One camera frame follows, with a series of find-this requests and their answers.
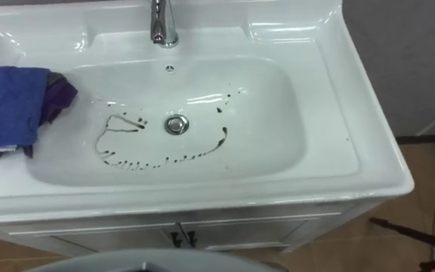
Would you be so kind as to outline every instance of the tile floor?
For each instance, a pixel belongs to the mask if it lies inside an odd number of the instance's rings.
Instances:
[[[402,145],[415,179],[415,190],[386,202],[291,254],[272,249],[239,250],[234,254],[285,265],[291,272],[417,271],[430,248],[409,238],[367,224],[371,216],[430,231],[435,198],[435,144]],[[0,241],[0,272],[19,272],[59,261],[60,256]]]

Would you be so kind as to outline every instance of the cabinet door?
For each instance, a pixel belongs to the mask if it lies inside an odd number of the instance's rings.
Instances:
[[[76,233],[58,235],[55,237],[79,246],[84,246],[96,252],[120,249],[173,247],[171,239],[163,228]]]
[[[200,249],[238,249],[256,246],[286,246],[281,241],[297,230],[303,219],[240,222],[223,224],[185,224],[186,232],[195,231]]]

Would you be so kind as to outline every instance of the faucet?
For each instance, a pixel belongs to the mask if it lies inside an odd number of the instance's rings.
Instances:
[[[152,0],[150,39],[162,48],[173,48],[179,42],[175,31],[170,0]]]

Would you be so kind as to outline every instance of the blue towel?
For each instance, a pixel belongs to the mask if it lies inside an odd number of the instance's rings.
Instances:
[[[0,67],[0,147],[37,140],[49,70]]]

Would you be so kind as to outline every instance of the sink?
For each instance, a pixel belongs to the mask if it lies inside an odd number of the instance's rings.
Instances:
[[[77,186],[95,173],[92,184],[206,182],[280,172],[304,155],[292,83],[270,60],[173,58],[65,74],[80,97],[28,161],[41,181]],[[165,130],[173,114],[189,120],[185,133]]]
[[[341,1],[172,4],[171,49],[149,39],[147,0],[0,7],[0,65],[49,68],[79,90],[40,128],[34,159],[0,159],[0,198],[14,207],[0,212],[22,218],[76,202],[86,215],[167,211],[199,199],[224,207],[412,189]],[[182,134],[166,130],[175,115],[188,122]]]

